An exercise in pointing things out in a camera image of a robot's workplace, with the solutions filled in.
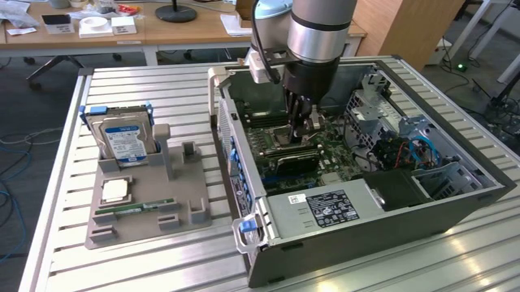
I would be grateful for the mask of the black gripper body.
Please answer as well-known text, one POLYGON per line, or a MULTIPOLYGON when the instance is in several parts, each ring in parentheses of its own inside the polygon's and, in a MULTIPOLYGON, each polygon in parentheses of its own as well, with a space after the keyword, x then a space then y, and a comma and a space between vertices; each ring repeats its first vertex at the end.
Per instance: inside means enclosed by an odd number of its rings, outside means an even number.
POLYGON ((309 98, 313 104, 320 104, 331 90, 340 58, 331 62, 310 63, 296 61, 284 67, 284 89, 286 105, 292 105, 297 96, 309 98))

